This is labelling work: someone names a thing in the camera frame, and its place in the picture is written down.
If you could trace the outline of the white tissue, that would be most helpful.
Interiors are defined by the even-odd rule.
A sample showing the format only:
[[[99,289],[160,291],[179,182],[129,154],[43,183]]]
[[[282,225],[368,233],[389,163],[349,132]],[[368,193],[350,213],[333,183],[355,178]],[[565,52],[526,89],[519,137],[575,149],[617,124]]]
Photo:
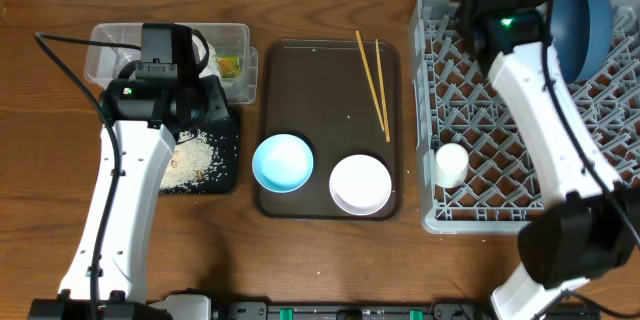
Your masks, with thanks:
[[[194,50],[197,52],[197,63],[200,64],[202,61],[206,62],[206,66],[199,73],[199,77],[220,77],[221,72],[217,61],[217,54],[215,49],[208,42],[203,42],[196,36],[192,37],[192,42],[194,45]]]

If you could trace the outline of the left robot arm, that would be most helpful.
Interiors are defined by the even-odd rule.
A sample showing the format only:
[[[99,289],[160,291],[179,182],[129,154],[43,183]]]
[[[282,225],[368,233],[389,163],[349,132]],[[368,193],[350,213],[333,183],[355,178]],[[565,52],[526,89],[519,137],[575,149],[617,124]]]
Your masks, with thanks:
[[[31,319],[211,319],[212,299],[181,293],[147,300],[147,256],[162,178],[181,133],[226,122],[217,76],[204,76],[210,47],[200,31],[145,23],[140,58],[100,96],[48,46],[37,43],[83,92],[102,122],[101,160],[81,241],[53,299],[35,299]]]

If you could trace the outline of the light blue bowl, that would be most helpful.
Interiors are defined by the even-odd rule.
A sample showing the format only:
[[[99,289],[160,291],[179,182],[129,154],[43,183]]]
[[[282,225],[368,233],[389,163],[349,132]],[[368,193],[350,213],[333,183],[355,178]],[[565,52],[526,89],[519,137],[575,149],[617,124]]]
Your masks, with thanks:
[[[289,193],[302,187],[311,177],[314,156],[311,147],[292,134],[276,134],[256,148],[252,171],[258,184],[274,193]]]

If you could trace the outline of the white paper cup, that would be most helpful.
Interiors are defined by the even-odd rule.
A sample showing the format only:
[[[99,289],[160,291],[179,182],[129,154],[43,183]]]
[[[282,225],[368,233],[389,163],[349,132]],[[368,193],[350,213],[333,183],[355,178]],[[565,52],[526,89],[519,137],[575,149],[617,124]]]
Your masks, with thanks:
[[[435,153],[435,184],[454,188],[464,183],[469,168],[469,155],[457,143],[442,145]]]

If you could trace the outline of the dark blue plate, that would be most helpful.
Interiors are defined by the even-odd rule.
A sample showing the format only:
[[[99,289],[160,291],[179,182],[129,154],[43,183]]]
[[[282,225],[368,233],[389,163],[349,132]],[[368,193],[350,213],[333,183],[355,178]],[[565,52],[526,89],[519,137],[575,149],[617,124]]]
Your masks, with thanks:
[[[608,57],[613,7],[610,0],[554,0],[550,29],[565,82],[586,81]]]

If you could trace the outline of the yellow green snack wrapper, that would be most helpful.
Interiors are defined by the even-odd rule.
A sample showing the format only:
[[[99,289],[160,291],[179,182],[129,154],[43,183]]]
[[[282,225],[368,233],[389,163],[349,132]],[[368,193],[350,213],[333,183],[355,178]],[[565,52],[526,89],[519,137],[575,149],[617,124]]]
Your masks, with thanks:
[[[223,78],[239,78],[242,75],[238,56],[218,56],[216,61]]]

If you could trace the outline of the pile of rice scraps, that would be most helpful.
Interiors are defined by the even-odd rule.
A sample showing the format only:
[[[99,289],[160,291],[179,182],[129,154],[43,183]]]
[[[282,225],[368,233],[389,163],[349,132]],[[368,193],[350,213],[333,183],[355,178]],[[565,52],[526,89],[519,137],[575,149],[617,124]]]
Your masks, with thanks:
[[[161,181],[163,193],[211,193],[224,187],[228,167],[210,134],[182,132]]]

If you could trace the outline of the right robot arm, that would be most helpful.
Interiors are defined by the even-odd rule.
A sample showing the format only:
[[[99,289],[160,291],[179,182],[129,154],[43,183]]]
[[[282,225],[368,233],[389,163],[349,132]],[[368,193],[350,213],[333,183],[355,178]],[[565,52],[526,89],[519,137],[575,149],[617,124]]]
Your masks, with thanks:
[[[520,265],[491,296],[500,319],[538,319],[639,246],[639,192],[593,141],[568,85],[593,76],[613,35],[610,0],[461,0],[457,31],[506,104],[544,212],[518,234]]]

